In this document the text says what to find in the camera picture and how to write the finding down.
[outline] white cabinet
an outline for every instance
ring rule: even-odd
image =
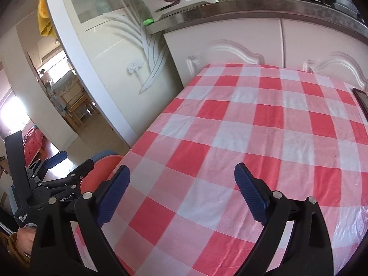
[[[285,67],[325,75],[367,88],[368,46],[342,32],[282,19]]]
[[[164,36],[184,87],[210,63],[283,66],[279,19],[219,21]]]

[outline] yellow cloth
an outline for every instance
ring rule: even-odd
[[[51,23],[45,0],[38,0],[37,19],[41,36],[58,38],[55,33],[55,28]]]

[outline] metal countertop edge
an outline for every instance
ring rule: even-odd
[[[368,45],[368,27],[328,6],[302,0],[227,0],[167,16],[147,27],[150,34],[203,23],[241,18],[278,18],[314,23],[350,35]]]

